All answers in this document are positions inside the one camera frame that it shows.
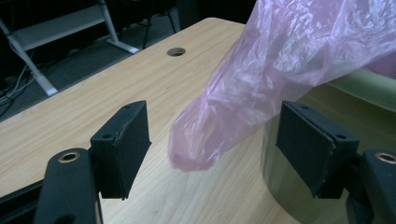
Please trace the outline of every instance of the pink plastic bag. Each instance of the pink plastic bag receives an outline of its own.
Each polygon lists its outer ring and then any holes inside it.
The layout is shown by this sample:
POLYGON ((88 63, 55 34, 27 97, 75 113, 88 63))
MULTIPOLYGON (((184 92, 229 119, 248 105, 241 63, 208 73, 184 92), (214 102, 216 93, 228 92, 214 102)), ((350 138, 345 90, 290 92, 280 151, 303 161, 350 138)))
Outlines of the pink plastic bag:
POLYGON ((282 100, 395 50, 394 0, 258 0, 205 92, 175 120, 169 159, 184 171, 208 169, 282 100))

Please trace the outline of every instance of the floor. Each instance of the floor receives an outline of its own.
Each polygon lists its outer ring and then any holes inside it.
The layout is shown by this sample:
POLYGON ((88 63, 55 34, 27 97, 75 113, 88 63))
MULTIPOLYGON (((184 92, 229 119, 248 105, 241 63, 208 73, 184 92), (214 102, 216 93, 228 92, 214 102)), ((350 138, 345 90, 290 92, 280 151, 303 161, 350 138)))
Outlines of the floor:
MULTIPOLYGON (((171 16, 176 30, 179 31, 177 9, 175 7, 171 9, 171 16)), ((142 49, 145 31, 146 27, 140 24, 132 24, 125 28, 120 41, 142 49)), ((147 47, 173 33, 169 18, 164 15, 155 15, 151 20, 147 47)), ((108 38, 109 36, 103 36, 85 49, 72 50, 67 57, 41 72, 61 92, 115 63, 128 57, 134 57, 134 55, 108 44, 106 42, 108 38)), ((15 91, 7 98, 0 98, 0 122, 49 98, 31 77, 23 77, 15 91)))

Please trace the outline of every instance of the trash can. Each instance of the trash can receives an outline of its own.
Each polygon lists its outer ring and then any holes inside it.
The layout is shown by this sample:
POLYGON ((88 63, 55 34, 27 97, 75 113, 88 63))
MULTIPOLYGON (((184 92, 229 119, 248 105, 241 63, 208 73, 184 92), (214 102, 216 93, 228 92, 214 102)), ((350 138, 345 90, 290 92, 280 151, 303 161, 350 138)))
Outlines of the trash can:
MULTIPOLYGON (((297 102, 357 136, 360 154, 369 148, 396 152, 396 79, 361 69, 315 87, 297 102)), ((275 146, 278 120, 267 123, 262 149, 262 175, 268 189, 302 223, 347 223, 347 191, 340 200, 312 198, 275 146)))

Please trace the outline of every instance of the wooden table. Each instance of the wooden table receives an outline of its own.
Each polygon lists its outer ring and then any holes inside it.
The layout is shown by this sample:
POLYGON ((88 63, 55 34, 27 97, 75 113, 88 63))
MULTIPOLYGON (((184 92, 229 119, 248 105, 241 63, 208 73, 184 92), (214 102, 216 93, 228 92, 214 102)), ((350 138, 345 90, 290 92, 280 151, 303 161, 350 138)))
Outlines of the wooden table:
POLYGON ((152 145, 129 199, 102 200, 105 223, 296 223, 262 179, 263 131, 204 172, 173 169, 169 131, 244 26, 206 19, 0 123, 0 196, 42 179, 50 157, 90 138, 123 105, 147 100, 152 145), (179 57, 166 54, 183 48, 179 57))

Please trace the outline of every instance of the bolt hole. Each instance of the bolt hole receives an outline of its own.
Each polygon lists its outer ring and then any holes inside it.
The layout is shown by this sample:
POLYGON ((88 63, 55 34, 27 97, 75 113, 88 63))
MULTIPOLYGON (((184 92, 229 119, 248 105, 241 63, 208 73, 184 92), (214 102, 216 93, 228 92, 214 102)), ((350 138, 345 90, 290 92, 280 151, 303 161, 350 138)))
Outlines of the bolt hole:
POLYGON ((335 135, 337 138, 341 138, 341 139, 347 139, 347 137, 345 135, 342 134, 336 134, 335 135))
POLYGON ((174 48, 174 49, 169 49, 166 54, 171 56, 171 57, 178 57, 186 53, 186 50, 183 48, 174 48))
POLYGON ((390 155, 388 153, 376 153, 375 155, 381 161, 391 163, 391 164, 396 164, 396 157, 393 155, 390 155))
POLYGON ((107 138, 113 137, 113 135, 111 135, 110 133, 107 133, 107 134, 103 135, 102 137, 107 139, 107 138))
POLYGON ((58 217, 53 224, 72 224, 76 220, 76 217, 72 214, 58 217))
POLYGON ((71 161, 75 161, 76 159, 78 159, 79 157, 79 153, 78 152, 68 152, 63 154, 58 161, 61 163, 67 163, 67 162, 71 162, 71 161))

